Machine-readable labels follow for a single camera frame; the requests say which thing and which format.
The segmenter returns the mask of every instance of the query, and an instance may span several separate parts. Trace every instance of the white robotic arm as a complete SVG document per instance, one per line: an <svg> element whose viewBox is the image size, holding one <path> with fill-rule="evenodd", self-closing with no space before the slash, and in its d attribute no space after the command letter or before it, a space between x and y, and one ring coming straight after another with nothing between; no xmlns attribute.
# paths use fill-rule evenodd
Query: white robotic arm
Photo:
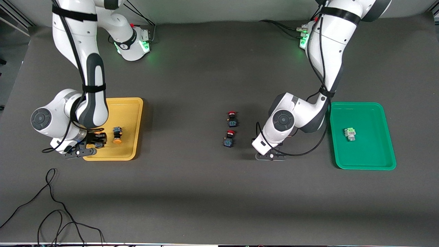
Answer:
<svg viewBox="0 0 439 247"><path fill-rule="evenodd" d="M290 93L278 95L262 133L252 143L262 155L283 142L293 127L305 133L315 132L321 127L343 72L343 51L358 23L380 17L392 0L316 1L324 6L317 23L311 21L302 26L311 31L301 47L305 48L311 66L322 82L317 102L311 104Z"/></svg>
<svg viewBox="0 0 439 247"><path fill-rule="evenodd" d="M81 72L83 92L62 90L49 104L34 111L31 124L38 132L52 137L50 145L61 154L66 154L84 140L86 129L99 127L108 119L104 63L96 43L97 27L104 27L111 34L115 45L120 48L118 52L128 61L138 60L149 52L148 31L132 27L125 17L113 13L124 1L53 1L54 42ZM72 122L85 128L79 128Z"/></svg>

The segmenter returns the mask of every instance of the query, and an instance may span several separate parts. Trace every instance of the white wall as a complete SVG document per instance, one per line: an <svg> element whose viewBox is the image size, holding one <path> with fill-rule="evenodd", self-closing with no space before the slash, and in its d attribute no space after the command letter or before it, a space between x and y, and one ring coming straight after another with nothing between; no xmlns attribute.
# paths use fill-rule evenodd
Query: white wall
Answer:
<svg viewBox="0 0 439 247"><path fill-rule="evenodd" d="M51 26L50 0L10 0L38 25ZM317 8L314 0L130 0L152 21L194 23L213 21L305 20ZM393 0L383 17L422 13L435 0ZM122 6L118 13L136 24L146 22Z"/></svg>

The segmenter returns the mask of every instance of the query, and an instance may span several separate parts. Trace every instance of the floor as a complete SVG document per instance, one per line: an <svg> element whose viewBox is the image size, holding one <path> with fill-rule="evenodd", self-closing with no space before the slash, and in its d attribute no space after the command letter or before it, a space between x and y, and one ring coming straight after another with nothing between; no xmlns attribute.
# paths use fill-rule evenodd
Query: floor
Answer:
<svg viewBox="0 0 439 247"><path fill-rule="evenodd" d="M13 20L4 12L0 16L10 22ZM7 105L15 79L25 57L30 39L7 24L0 22L0 58L6 65L0 65L0 105Z"/></svg>

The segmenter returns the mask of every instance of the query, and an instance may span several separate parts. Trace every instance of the gray table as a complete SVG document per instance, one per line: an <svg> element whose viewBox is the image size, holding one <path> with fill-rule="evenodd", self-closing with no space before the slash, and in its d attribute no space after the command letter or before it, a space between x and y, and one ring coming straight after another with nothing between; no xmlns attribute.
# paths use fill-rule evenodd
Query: gray table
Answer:
<svg viewBox="0 0 439 247"><path fill-rule="evenodd" d="M299 25L303 22L290 22ZM334 101L384 106L397 167L334 167L331 138L286 162L258 162L250 146L275 96L315 92L307 58L267 23L160 25L152 53L124 61L99 30L108 97L142 97L138 157L63 160L42 154L50 139L29 118L60 90L80 90L77 70L50 28L33 30L9 107L0 121L0 222L44 185L107 242L265 245L439 245L439 49L431 14L361 23L345 51ZM239 112L233 149L222 147L226 114ZM321 131L298 133L283 150L303 152ZM1 242L34 242L57 208L48 191L2 230ZM46 240L58 226L44 226ZM87 242L96 232L83 230ZM78 242L71 229L64 241Z"/></svg>

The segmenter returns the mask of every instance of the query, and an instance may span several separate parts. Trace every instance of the velcro strap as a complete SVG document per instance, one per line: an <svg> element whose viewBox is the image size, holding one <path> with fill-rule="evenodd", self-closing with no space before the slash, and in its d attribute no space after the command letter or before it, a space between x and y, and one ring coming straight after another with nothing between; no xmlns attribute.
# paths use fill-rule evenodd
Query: velcro strap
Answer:
<svg viewBox="0 0 439 247"><path fill-rule="evenodd" d="M335 91L326 91L326 89L323 88L323 86L320 87L319 93L323 94L326 97L332 98L335 95Z"/></svg>
<svg viewBox="0 0 439 247"><path fill-rule="evenodd" d="M107 86L104 84L102 86L86 86L83 85L83 91L86 93L97 93L100 91L104 91L107 88Z"/></svg>
<svg viewBox="0 0 439 247"><path fill-rule="evenodd" d="M97 22L97 14L87 14L87 13L82 13L82 12L70 11L70 10L56 7L55 5L52 5L52 12L54 14L59 15L59 16L64 16L64 17L74 19L74 20L77 20L80 22L83 22L83 21Z"/></svg>
<svg viewBox="0 0 439 247"><path fill-rule="evenodd" d="M339 8L323 7L322 10L320 10L320 14L337 16L347 21L350 21L355 25L358 25L358 23L361 21L360 16Z"/></svg>

